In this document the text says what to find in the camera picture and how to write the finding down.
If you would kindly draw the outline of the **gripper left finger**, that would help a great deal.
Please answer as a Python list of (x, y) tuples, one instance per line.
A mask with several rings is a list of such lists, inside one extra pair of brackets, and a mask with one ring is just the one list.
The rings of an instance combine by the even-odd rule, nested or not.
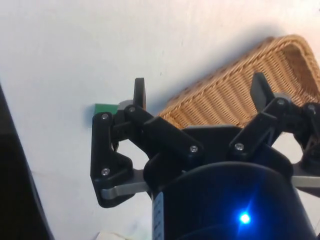
[[(143, 169), (119, 153), (129, 140), (148, 157)], [(134, 81), (133, 99), (119, 104), (116, 113), (92, 118), (90, 178), (98, 204), (113, 208), (137, 193), (154, 197), (184, 171), (201, 165), (203, 145), (159, 116), (146, 111), (145, 80)]]

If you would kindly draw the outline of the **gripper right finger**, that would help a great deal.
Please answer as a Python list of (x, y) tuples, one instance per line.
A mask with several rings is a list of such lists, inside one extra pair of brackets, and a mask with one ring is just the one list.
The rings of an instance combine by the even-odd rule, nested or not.
[(320, 105), (307, 102), (298, 106), (291, 99), (275, 96), (261, 72), (253, 75), (250, 96), (257, 115), (230, 142), (230, 154), (249, 161), (263, 147), (271, 149), (282, 133), (294, 136), (302, 150), (298, 163), (290, 167), (297, 188), (320, 186)]

